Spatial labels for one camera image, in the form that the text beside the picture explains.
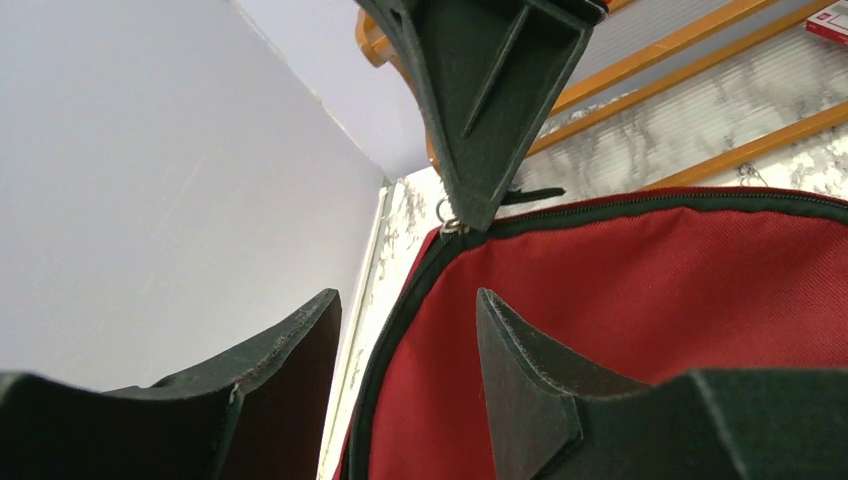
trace metal zipper slider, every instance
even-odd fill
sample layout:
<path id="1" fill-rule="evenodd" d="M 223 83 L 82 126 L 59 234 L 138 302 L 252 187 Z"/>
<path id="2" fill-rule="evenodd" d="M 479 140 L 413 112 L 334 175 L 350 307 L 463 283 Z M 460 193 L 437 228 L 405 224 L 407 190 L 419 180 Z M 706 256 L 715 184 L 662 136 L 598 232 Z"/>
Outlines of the metal zipper slider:
<path id="1" fill-rule="evenodd" d="M 439 233 L 443 236 L 453 234 L 462 235 L 468 233 L 470 229 L 467 225 L 463 224 L 458 218 L 453 216 L 446 217 L 442 215 L 442 205 L 444 204 L 447 204 L 448 207 L 450 207 L 450 203 L 448 203 L 447 197 L 442 198 L 436 204 L 436 218 L 438 218 L 439 222 L 442 224 L 442 226 L 439 228 Z"/>

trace white wall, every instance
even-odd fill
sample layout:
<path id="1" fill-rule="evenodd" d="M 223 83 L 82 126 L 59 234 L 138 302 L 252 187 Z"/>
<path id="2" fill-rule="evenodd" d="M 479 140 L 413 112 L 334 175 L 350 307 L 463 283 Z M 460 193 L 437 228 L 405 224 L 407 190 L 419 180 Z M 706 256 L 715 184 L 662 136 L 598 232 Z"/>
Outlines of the white wall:
<path id="1" fill-rule="evenodd" d="M 350 305 L 382 178 L 227 2 L 0 0 L 0 369 L 145 385 Z"/>
<path id="2" fill-rule="evenodd" d="M 235 0 L 374 163 L 391 178 L 426 167 L 424 122 L 391 65 L 359 50 L 354 0 Z"/>

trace marble-patterned surface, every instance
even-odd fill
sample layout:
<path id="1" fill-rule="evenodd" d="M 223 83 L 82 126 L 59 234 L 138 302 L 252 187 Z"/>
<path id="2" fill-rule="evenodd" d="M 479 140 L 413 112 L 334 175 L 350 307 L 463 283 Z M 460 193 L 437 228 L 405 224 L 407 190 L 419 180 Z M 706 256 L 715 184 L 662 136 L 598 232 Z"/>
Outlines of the marble-patterned surface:
<path id="1" fill-rule="evenodd" d="M 528 158 L 513 184 L 631 191 L 846 100 L 848 51 L 795 28 Z"/>
<path id="2" fill-rule="evenodd" d="M 793 30 L 528 158 L 514 187 L 563 186 L 566 195 L 505 207 L 498 216 L 637 190 L 844 101 L 848 101 L 848 50 Z M 548 122 L 540 135 L 562 122 L 562 118 Z M 794 188 L 848 199 L 848 125 L 701 185 Z M 357 322 L 352 368 L 347 370 L 319 478 L 332 477 L 368 357 L 425 236 L 440 224 L 436 204 L 444 197 L 441 181 L 430 168 L 395 185 L 373 284 Z"/>
<path id="3" fill-rule="evenodd" d="M 583 118 L 586 115 L 594 112 L 595 110 L 599 110 L 599 109 L 601 109 L 601 108 L 603 108 L 603 107 L 605 107 L 605 106 L 607 106 L 611 103 L 614 103 L 614 102 L 621 100 L 622 98 L 626 97 L 630 93 L 632 93 L 632 92 L 628 92 L 628 93 L 625 93 L 623 95 L 615 96 L 615 97 L 611 98 L 608 102 L 597 103 L 595 105 L 592 105 L 591 107 L 587 107 L 587 108 L 584 108 L 582 110 L 578 110 L 576 112 L 572 112 L 572 113 L 563 112 L 563 113 L 560 113 L 558 115 L 548 117 L 548 119 L 545 120 L 545 123 L 542 124 L 542 128 L 539 129 L 539 134 L 536 135 L 536 138 L 542 138 L 544 136 L 547 136 L 547 135 L 551 134 L 552 132 L 559 130 L 564 125 L 568 125 L 571 122 L 580 120 L 581 118 Z"/>

